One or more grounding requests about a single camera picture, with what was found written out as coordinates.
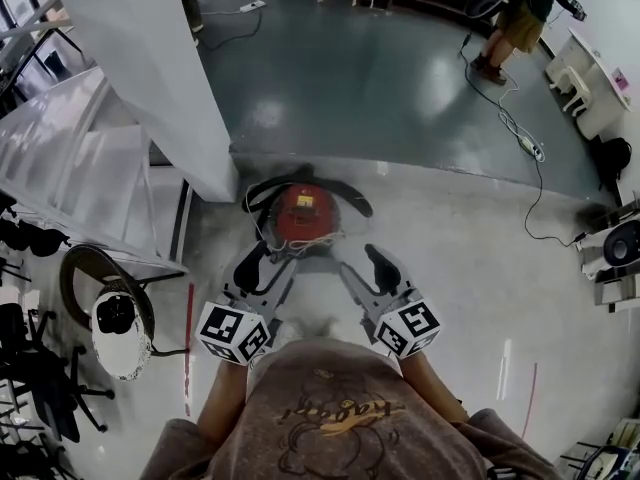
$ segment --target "white box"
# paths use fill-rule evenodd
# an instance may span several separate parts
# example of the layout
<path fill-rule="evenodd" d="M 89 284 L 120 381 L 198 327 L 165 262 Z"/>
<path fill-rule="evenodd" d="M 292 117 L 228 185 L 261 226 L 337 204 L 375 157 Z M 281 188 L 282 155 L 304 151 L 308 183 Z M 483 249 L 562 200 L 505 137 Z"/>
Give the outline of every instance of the white box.
<path fill-rule="evenodd" d="M 243 366 L 270 337 L 261 315 L 214 302 L 204 305 L 196 329 L 196 338 L 214 356 Z"/>
<path fill-rule="evenodd" d="M 429 345 L 440 329 L 433 306 L 421 299 L 382 315 L 374 336 L 398 359 L 404 359 Z"/>

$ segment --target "black cable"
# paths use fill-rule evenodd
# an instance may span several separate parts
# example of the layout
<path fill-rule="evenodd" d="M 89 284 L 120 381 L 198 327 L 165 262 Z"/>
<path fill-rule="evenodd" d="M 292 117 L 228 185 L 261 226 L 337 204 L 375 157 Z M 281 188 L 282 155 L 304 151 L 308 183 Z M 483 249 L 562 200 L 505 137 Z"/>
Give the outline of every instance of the black cable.
<path fill-rule="evenodd" d="M 213 53 L 213 52 L 217 51 L 219 48 L 221 48 L 222 46 L 224 46 L 225 44 L 230 43 L 231 41 L 235 41 L 236 39 L 245 39 L 245 38 L 249 38 L 249 37 L 255 36 L 258 33 L 258 31 L 260 30 L 260 26 L 262 25 L 262 9 L 260 9 L 258 7 L 257 11 L 258 11 L 258 21 L 256 22 L 255 28 L 251 32 L 249 32 L 248 34 L 241 34 L 241 35 L 238 35 L 238 36 L 228 37 L 227 39 L 223 39 L 222 41 L 220 41 L 217 45 L 215 45 L 213 47 L 209 46 L 207 44 L 207 42 L 204 40 L 204 37 L 202 37 L 201 38 L 202 46 L 204 46 L 206 50 L 208 50 L 211 53 Z"/>
<path fill-rule="evenodd" d="M 500 105 L 499 102 L 493 101 L 491 98 L 489 98 L 486 94 L 484 94 L 480 89 L 478 89 L 473 82 L 471 81 L 471 79 L 469 78 L 469 60 L 465 57 L 464 53 L 462 50 L 464 50 L 465 46 L 467 46 L 467 44 L 469 43 L 469 40 L 471 39 L 471 35 L 473 34 L 472 32 L 469 32 L 467 34 L 467 36 L 464 38 L 464 41 L 462 42 L 462 46 L 460 47 L 460 51 L 458 52 L 460 54 L 460 56 L 464 59 L 464 63 L 465 63 L 465 68 L 464 68 L 464 77 L 467 80 L 467 83 L 471 86 L 471 88 L 476 91 L 480 96 L 482 96 L 485 100 L 487 100 L 489 103 L 491 103 L 492 105 L 494 105 L 495 107 L 499 108 L 502 112 L 505 113 L 505 115 L 507 116 L 507 118 L 511 121 L 511 123 L 516 127 L 516 130 L 518 130 L 520 127 L 518 126 L 518 123 L 516 122 L 516 120 L 511 116 L 511 114 L 509 114 L 509 111 L 507 109 L 505 109 L 502 105 Z M 514 133 L 511 129 L 509 129 L 509 131 L 511 131 L 511 133 L 513 135 L 516 136 L 516 138 L 518 138 L 517 134 Z M 520 140 L 517 141 L 518 145 L 524 150 L 526 151 L 526 153 L 531 156 L 530 152 L 521 144 Z M 562 240 L 560 240 L 557 236 L 534 236 L 531 231 L 529 231 L 529 228 L 527 227 L 527 221 L 529 219 L 529 215 L 531 215 L 531 212 L 533 211 L 533 209 L 536 207 L 536 205 L 540 202 L 540 199 L 542 199 L 542 190 L 543 190 L 543 184 L 542 184 L 542 173 L 540 172 L 540 162 L 538 162 L 537 158 L 532 157 L 533 161 L 536 164 L 536 172 L 538 173 L 538 178 L 540 178 L 540 189 L 538 191 L 538 197 L 536 198 L 535 202 L 529 207 L 529 210 L 527 211 L 527 215 L 524 218 L 524 230 L 527 232 L 527 234 L 533 238 L 534 240 L 557 240 L 563 247 L 570 247 L 571 245 L 575 244 L 576 242 L 578 242 L 579 240 L 582 240 L 582 238 L 584 238 L 585 234 L 581 233 L 580 235 L 578 235 L 576 238 L 573 239 L 572 242 L 565 244 Z"/>

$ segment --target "khaki shorts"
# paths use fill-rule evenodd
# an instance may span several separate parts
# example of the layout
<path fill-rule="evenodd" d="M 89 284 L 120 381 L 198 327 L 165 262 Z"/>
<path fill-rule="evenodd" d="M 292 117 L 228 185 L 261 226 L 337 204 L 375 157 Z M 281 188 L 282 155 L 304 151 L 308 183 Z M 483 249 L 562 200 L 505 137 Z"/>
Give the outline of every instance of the khaki shorts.
<path fill-rule="evenodd" d="M 531 14 L 526 2 L 508 5 L 499 14 L 496 25 L 507 41 L 526 53 L 531 53 L 544 28 L 544 23 Z"/>

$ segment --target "white pillar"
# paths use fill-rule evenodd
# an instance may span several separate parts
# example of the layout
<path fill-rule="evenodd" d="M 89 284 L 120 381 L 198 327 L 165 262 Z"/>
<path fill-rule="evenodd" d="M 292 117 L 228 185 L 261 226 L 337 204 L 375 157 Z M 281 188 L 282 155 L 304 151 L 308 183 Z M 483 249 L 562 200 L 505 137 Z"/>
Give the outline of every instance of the white pillar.
<path fill-rule="evenodd" d="M 180 0 L 62 0 L 82 46 L 206 201 L 233 201 L 237 172 Z"/>

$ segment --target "power strip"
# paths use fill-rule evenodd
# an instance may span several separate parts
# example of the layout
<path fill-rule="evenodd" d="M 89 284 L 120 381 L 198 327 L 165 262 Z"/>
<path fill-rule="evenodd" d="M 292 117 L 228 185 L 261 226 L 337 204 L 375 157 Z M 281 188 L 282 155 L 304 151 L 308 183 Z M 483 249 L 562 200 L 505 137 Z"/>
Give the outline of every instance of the power strip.
<path fill-rule="evenodd" d="M 264 7 L 265 5 L 267 4 L 265 4 L 262 0 L 256 0 L 254 2 L 251 2 L 250 4 L 240 7 L 240 12 L 255 11 L 256 9 L 260 9 L 260 7 Z"/>

